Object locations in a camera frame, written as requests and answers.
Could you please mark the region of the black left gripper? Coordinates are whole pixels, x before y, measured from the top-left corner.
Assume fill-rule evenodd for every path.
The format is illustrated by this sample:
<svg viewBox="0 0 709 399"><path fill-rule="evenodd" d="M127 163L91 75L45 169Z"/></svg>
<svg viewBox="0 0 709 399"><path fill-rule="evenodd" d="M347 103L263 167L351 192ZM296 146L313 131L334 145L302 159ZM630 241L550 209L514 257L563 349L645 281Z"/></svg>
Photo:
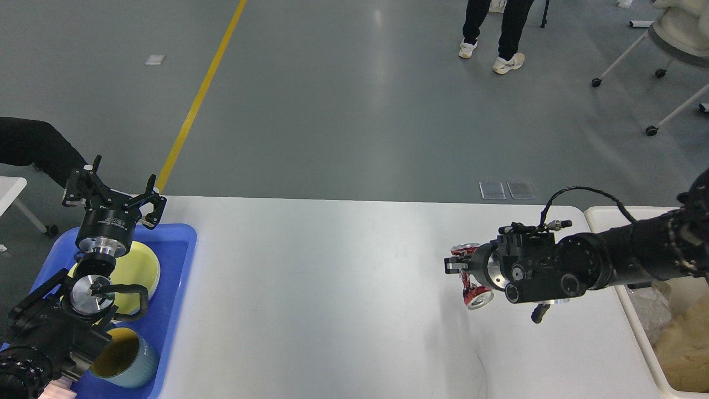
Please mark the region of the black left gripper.
<svg viewBox="0 0 709 399"><path fill-rule="evenodd" d="M92 164L73 169L69 174L64 197L64 207L85 206L85 215L76 247L82 253L103 253L124 256L131 250L137 224L154 229L161 222L167 204L155 187L157 175L150 175L144 193L129 199L111 199L110 189L98 176L102 156Z"/></svg>

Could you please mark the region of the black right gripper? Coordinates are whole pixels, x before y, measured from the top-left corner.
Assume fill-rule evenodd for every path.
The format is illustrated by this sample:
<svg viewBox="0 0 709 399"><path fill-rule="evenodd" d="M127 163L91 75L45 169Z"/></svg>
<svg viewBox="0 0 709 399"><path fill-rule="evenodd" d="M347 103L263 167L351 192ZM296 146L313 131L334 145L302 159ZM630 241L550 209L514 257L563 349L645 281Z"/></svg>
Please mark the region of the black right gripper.
<svg viewBox="0 0 709 399"><path fill-rule="evenodd" d="M482 244L471 256L452 255L444 259L445 274L471 273L479 284L503 292L507 278L501 270L498 242Z"/></svg>

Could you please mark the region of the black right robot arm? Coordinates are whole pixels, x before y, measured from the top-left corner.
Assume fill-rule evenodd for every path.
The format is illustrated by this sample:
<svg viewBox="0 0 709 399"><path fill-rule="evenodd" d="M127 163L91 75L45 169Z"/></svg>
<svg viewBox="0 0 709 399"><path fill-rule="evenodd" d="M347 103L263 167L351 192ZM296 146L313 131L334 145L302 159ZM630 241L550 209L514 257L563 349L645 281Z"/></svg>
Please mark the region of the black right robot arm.
<svg viewBox="0 0 709 399"><path fill-rule="evenodd" d="M557 241L554 233L570 220L547 221L551 202L536 226L512 222L491 242L451 248L445 272L463 281L470 310L487 305L496 291L514 304L536 303L531 319L541 323L549 307L608 286L646 287L656 281L691 276L707 278L708 174L678 195L681 207L658 217L636 220L617 201L628 220L600 233L575 233Z"/></svg>

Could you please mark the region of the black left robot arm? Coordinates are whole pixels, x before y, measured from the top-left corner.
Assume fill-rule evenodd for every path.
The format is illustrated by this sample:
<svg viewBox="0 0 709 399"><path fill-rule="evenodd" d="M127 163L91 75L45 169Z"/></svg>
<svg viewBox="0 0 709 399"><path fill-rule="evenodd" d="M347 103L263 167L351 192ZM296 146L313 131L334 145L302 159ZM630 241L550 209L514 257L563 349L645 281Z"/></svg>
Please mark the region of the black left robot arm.
<svg viewBox="0 0 709 399"><path fill-rule="evenodd" d="M147 314L149 290L142 284L111 281L119 257L131 250L135 227L154 229L166 197L150 175L145 191L129 195L98 177L101 156L69 174L63 205L84 205L75 245L76 270L61 269L8 314L3 339L3 398L38 398L61 377L78 380L109 346L112 321L135 321Z"/></svg>

